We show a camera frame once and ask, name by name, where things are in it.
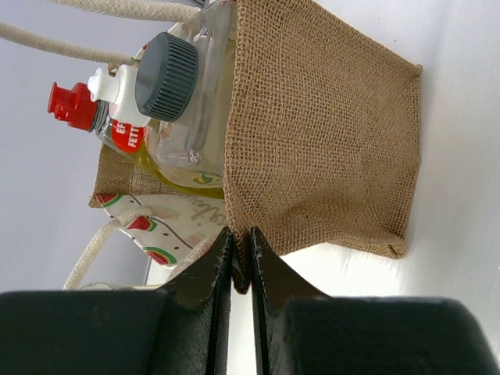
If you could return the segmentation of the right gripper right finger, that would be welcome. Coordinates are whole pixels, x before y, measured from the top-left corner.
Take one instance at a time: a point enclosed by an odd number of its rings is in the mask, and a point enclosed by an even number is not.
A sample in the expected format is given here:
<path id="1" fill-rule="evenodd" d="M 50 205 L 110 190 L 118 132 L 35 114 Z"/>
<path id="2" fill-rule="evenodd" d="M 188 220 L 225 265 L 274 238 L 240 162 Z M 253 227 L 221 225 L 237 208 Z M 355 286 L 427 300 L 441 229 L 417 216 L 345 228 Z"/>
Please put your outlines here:
<path id="1" fill-rule="evenodd" d="M 446 298 L 326 295 L 249 236 L 260 374 L 496 374 L 473 314 Z"/>

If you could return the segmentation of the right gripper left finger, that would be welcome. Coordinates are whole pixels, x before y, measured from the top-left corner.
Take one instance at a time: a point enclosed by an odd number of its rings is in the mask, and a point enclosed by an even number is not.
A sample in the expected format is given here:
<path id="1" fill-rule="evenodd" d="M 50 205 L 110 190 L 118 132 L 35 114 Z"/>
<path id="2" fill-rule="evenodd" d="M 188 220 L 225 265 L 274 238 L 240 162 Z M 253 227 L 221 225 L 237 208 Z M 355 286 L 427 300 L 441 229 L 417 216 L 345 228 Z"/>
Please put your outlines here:
<path id="1" fill-rule="evenodd" d="M 4 374 L 224 374 L 233 238 L 147 291 L 1 296 Z"/>

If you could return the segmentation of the burlap watermelon canvas bag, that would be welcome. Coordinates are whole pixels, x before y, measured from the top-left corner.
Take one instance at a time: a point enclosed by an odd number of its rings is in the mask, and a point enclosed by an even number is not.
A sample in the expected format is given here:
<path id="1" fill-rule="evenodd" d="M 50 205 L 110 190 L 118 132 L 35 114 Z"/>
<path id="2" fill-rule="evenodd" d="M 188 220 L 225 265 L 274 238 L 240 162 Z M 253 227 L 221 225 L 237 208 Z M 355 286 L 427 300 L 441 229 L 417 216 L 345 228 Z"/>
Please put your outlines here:
<path id="1" fill-rule="evenodd" d="M 202 185 L 221 187 L 224 197 L 93 193 L 90 206 L 104 209 L 110 221 L 91 239 L 65 288 L 79 288 L 115 230 L 177 275 L 206 253 L 221 227 L 229 227 L 236 241 L 233 277 L 239 291 L 250 284 L 246 237 L 254 227 L 278 255 L 322 243 L 393 259 L 405 254 L 420 165 L 421 67 L 313 1 L 234 2 L 234 72 L 223 171 L 188 170 L 207 173 L 209 181 Z M 212 3 L 195 8 L 74 1 L 72 7 L 168 21 L 172 29 Z M 121 65 L 138 71 L 149 43 L 128 56 L 7 23 L 1 25 L 1 36 L 41 51 L 106 63 L 104 71 L 112 77 Z"/>

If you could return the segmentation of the white cap amber bottle middle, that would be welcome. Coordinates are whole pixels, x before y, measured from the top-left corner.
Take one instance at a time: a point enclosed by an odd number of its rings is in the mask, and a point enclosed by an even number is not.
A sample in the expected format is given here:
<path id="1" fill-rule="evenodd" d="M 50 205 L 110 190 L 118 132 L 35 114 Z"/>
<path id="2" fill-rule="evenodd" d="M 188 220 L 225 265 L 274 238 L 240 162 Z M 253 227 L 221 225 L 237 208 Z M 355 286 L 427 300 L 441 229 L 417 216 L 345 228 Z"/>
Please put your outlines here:
<path id="1" fill-rule="evenodd" d="M 134 66 L 121 65 L 114 77 L 101 68 L 88 78 L 87 89 L 91 100 L 109 103 L 109 116 L 121 123 L 134 127 L 146 127 L 151 118 L 143 115 L 136 103 L 135 84 L 138 69 Z"/>

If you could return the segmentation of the red cap yellow bottle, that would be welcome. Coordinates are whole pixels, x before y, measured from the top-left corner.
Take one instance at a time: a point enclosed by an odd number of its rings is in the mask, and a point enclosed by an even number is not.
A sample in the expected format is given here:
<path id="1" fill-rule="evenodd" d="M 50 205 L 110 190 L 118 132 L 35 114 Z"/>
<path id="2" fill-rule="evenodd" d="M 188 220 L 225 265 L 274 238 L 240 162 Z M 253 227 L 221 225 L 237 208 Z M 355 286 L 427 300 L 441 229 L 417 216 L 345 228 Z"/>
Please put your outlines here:
<path id="1" fill-rule="evenodd" d="M 203 186 L 207 173 L 161 165 L 156 157 L 160 122 L 152 120 L 146 127 L 134 127 L 109 116 L 109 103 L 91 100 L 84 83 L 71 89 L 53 84 L 48 112 L 73 129 L 93 133 L 103 143 L 95 180 L 95 195 L 167 194 L 169 192 L 207 198 L 224 197 L 223 189 Z"/>

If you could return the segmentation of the grey cap clear jar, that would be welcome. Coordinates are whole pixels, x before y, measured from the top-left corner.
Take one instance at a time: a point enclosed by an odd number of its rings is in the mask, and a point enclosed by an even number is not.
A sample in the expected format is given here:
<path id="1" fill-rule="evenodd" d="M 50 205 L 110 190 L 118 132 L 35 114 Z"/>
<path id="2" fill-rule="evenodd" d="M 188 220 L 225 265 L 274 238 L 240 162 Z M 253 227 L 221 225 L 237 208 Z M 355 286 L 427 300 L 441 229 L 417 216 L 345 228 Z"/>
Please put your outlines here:
<path id="1" fill-rule="evenodd" d="M 159 120 L 157 159 L 220 174 L 233 87 L 236 3 L 215 1 L 155 36 L 138 65 L 135 100 Z"/>

